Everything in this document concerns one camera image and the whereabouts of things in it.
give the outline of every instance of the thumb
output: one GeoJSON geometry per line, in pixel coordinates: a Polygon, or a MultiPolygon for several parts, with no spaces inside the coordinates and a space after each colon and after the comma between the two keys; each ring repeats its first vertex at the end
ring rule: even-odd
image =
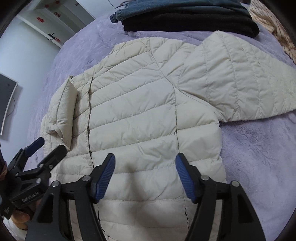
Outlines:
{"type": "Polygon", "coordinates": [[[30,216],[22,211],[14,211],[11,220],[20,229],[27,229],[25,222],[30,220],[30,216]]]}

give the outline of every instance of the folded blue jeans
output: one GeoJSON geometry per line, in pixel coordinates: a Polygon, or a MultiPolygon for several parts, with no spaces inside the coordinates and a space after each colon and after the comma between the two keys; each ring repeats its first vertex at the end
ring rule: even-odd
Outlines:
{"type": "Polygon", "coordinates": [[[242,14],[251,17],[248,10],[238,0],[136,0],[123,3],[124,8],[118,9],[110,16],[112,23],[156,10],[179,9],[193,13],[209,14],[242,14]]]}

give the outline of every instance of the lavender fleece bedspread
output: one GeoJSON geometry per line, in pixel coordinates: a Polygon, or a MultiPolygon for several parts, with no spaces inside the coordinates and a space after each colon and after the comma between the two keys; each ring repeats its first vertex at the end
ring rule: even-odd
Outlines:
{"type": "MultiPolygon", "coordinates": [[[[252,39],[234,34],[296,68],[280,44],[266,29],[252,39]]],[[[40,124],[52,95],[69,75],[78,75],[107,56],[114,45],[136,38],[156,36],[199,45],[212,32],[124,32],[109,15],[97,19],[68,40],[56,56],[40,99],[33,110],[28,132],[31,143],[40,135],[40,124]]],[[[296,207],[296,111],[257,121],[222,123],[221,157],[227,181],[244,187],[262,223],[267,241],[282,231],[296,207]]],[[[26,169],[35,168],[42,150],[31,157],[26,169]]]]}

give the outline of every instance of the folded clothes stack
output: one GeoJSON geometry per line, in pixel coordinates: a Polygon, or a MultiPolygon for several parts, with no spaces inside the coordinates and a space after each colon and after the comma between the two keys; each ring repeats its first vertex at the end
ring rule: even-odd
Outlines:
{"type": "Polygon", "coordinates": [[[256,37],[257,24],[239,0],[135,0],[110,16],[125,31],[228,31],[256,37]]]}

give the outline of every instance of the white wall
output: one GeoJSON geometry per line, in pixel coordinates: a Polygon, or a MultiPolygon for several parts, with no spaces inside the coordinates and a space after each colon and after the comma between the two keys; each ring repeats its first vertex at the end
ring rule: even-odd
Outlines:
{"type": "MultiPolygon", "coordinates": [[[[30,113],[59,50],[58,46],[17,18],[0,38],[0,72],[19,83],[13,95],[15,109],[6,118],[3,135],[0,136],[1,152],[6,162],[29,144],[30,113]]],[[[13,103],[12,100],[8,113],[12,111],[13,103]]]]}

